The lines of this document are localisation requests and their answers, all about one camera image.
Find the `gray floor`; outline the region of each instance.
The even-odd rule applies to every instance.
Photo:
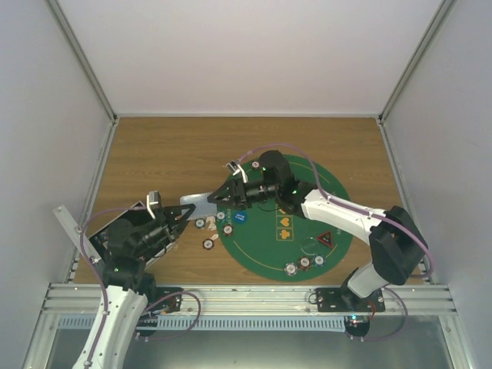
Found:
[[[386,334],[399,317],[378,317],[371,335]],[[58,332],[49,368],[70,368],[88,331]],[[413,317],[405,331],[381,343],[354,342],[331,332],[195,331],[166,342],[135,342],[125,369],[301,369],[452,367],[438,319]]]

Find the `perforated metal strip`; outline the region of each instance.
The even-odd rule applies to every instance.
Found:
[[[60,319],[58,329],[90,329],[95,316],[66,314]],[[179,331],[189,327],[194,317],[162,316],[157,327],[142,330]],[[196,331],[333,331],[344,332],[342,317],[201,317]]]

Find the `white wall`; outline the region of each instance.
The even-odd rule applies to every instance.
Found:
[[[376,115],[440,0],[61,0],[117,113]]]
[[[492,2],[458,1],[387,120],[411,202],[478,367],[492,294]]]
[[[0,4],[0,367],[21,367],[48,282],[73,245],[109,120],[45,3]]]

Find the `wooden table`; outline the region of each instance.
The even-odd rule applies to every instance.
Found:
[[[116,131],[94,212],[129,207],[136,201],[144,201],[151,190],[160,191],[164,205],[179,204],[179,198],[185,194],[213,191],[228,176],[224,168],[227,161],[272,142],[288,142],[305,150],[338,178],[352,201],[373,208],[400,204],[374,119],[123,118]],[[116,214],[96,220],[89,233],[114,216]],[[149,269],[157,282],[280,283],[243,268],[219,239],[212,251],[205,251],[201,246],[203,238],[202,231],[189,224],[178,246]],[[369,247],[355,238],[341,263],[302,284],[340,284],[370,258]],[[95,282],[83,261],[75,282]]]

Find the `round green mat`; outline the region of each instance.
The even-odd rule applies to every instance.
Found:
[[[296,178],[314,183],[309,162],[293,155],[284,155]],[[251,161],[243,168],[253,181],[261,179],[261,172],[251,167]],[[341,183],[326,169],[316,164],[323,188],[341,198],[349,199]],[[217,219],[217,229],[229,254],[249,271],[276,281],[305,281],[326,273],[345,256],[352,241],[352,235],[329,224],[309,221],[283,213],[274,200],[254,204],[246,211],[219,207],[225,213],[223,220]],[[232,225],[233,234],[225,236],[223,227]],[[326,244],[317,240],[326,234]],[[287,263],[298,265],[299,259],[315,255],[325,259],[322,267],[314,262],[306,271],[298,269],[295,275],[287,275]]]

